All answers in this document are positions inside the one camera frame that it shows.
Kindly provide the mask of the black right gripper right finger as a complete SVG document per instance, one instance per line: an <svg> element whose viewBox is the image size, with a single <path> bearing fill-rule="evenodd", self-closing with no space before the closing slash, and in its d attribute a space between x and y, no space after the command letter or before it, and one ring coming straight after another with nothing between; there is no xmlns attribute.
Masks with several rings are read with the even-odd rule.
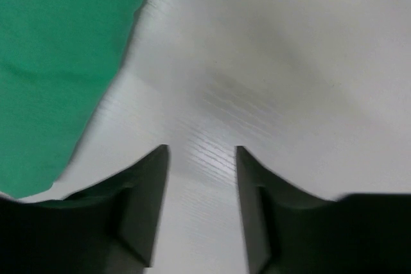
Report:
<svg viewBox="0 0 411 274"><path fill-rule="evenodd" d="M236 148L250 273L409 273L410 195L324 200Z"/></svg>

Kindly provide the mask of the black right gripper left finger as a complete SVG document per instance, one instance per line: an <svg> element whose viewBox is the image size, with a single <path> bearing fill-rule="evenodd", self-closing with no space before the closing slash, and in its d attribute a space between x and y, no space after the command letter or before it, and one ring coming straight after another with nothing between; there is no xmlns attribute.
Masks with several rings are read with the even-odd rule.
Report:
<svg viewBox="0 0 411 274"><path fill-rule="evenodd" d="M1 198L2 273L142 273L152 264L169 147L63 200Z"/></svg>

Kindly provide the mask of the green tank top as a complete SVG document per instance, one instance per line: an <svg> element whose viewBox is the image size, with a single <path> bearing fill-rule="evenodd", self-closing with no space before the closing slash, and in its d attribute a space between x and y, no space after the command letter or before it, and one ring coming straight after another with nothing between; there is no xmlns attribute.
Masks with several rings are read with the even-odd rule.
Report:
<svg viewBox="0 0 411 274"><path fill-rule="evenodd" d="M47 191L115 77L144 0L1 0L1 192Z"/></svg>

